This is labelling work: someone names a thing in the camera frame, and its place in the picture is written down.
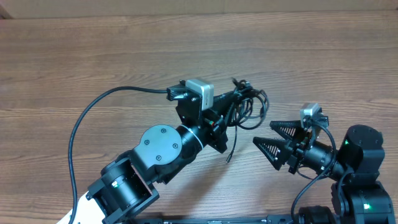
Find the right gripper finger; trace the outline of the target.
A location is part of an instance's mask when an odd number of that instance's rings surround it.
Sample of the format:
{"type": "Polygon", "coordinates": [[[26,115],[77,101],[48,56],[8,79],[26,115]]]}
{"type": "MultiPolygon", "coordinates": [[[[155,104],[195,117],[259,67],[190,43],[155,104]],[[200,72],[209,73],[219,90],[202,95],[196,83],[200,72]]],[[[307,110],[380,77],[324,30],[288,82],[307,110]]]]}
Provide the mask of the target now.
{"type": "Polygon", "coordinates": [[[280,170],[293,152],[289,140],[254,137],[252,141],[276,170],[280,170]]]}
{"type": "Polygon", "coordinates": [[[303,128],[300,120],[295,121],[271,121],[270,127],[281,137],[287,140],[293,140],[300,133],[303,132],[303,128]]]}

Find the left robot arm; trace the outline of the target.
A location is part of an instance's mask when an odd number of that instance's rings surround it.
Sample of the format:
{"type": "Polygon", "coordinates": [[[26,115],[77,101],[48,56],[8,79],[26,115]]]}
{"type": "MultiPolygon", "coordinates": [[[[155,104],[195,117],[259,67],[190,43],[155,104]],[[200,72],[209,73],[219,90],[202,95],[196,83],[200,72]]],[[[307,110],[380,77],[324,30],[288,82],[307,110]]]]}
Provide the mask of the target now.
{"type": "Polygon", "coordinates": [[[147,129],[137,146],[101,170],[83,196],[74,196],[73,208],[60,223],[126,223],[136,217],[159,198],[154,183],[168,184],[206,146],[225,152],[226,130],[241,97],[234,91],[218,96],[169,94],[169,100],[178,102],[182,123],[147,129]]]}

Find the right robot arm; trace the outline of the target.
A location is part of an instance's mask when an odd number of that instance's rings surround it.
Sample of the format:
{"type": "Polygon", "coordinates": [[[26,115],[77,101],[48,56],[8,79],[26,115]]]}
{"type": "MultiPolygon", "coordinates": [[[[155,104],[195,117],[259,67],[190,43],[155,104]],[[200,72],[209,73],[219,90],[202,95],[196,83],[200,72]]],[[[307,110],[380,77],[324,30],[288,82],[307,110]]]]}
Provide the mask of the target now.
{"type": "Polygon", "coordinates": [[[338,147],[326,121],[271,121],[270,126],[281,138],[254,137],[253,143],[272,166],[279,170],[287,164],[291,174],[301,168],[316,173],[295,197],[291,223],[395,223],[392,199],[377,179],[385,157],[380,132],[361,124],[351,126],[338,147]],[[334,181],[333,207],[297,208],[304,193],[322,179],[334,181]]]}

